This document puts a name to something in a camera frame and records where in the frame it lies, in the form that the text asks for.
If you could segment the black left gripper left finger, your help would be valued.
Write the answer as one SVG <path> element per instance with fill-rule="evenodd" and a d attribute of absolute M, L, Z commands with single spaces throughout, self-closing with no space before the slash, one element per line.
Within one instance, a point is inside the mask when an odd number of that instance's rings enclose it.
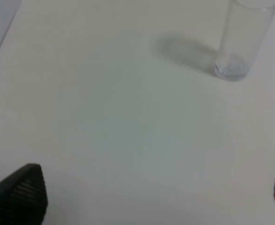
<path fill-rule="evenodd" d="M 0 182 L 0 225 L 40 225 L 47 206 L 41 165 L 26 164 Z"/>

